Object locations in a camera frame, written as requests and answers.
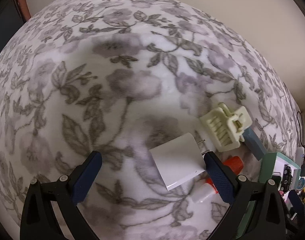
gray floral pattern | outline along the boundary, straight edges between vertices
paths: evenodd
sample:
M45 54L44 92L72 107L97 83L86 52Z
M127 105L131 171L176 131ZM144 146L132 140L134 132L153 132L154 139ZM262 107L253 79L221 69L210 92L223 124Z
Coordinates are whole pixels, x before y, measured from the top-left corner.
M0 54L0 198L20 223L32 178L57 180L99 150L80 210L100 239L206 240L227 204L191 202L206 174L167 191L149 149L201 140L198 117L220 101L244 105L265 147L294 159L297 104L232 29L176 0L56 0ZM230 155L258 178L246 147Z

white wall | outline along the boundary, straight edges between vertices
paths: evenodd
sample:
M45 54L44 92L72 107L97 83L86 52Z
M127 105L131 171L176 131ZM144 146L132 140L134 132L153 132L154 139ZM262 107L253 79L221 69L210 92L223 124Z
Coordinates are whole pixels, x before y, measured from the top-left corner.
M32 14L53 0L27 0ZM305 17L293 0L180 0L241 34L276 69L305 109Z

black cable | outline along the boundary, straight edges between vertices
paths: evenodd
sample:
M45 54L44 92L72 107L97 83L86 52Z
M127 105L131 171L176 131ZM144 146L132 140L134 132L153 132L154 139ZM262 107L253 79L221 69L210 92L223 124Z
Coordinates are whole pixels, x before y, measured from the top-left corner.
M299 122L299 118L298 118L298 114L300 114L300 119L302 120L302 115L300 113L300 111L297 112L297 121L298 121L298 124L299 124L299 140L300 140L300 144L301 146L305 149L305 145L302 144L302 141L301 141L301 127L300 127L300 122Z

floral bedsheet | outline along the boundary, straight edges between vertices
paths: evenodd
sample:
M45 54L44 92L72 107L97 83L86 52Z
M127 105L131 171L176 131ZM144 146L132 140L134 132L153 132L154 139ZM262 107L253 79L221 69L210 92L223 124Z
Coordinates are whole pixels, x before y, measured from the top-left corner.
M205 240L227 204L192 203L206 174L167 191L148 150L187 132L201 140L198 117L221 101L245 106L265 147L294 158L297 104L223 23L176 0L56 0L0 54L0 197L19 224L32 178L57 180L98 150L79 208L100 239ZM229 155L258 178L247 148Z

blue textured grip pad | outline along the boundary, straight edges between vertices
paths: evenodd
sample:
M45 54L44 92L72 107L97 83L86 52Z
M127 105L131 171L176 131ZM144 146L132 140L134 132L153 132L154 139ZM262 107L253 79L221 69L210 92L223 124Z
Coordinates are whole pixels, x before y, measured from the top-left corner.
M206 163L206 171L217 188L222 200L231 205L235 200L233 185L209 154L205 154L204 161Z
M81 173L80 177L77 179L72 190L72 201L75 205L84 201L92 183L94 182L98 171L101 168L103 159L99 152L96 152L94 157L88 163L86 168Z

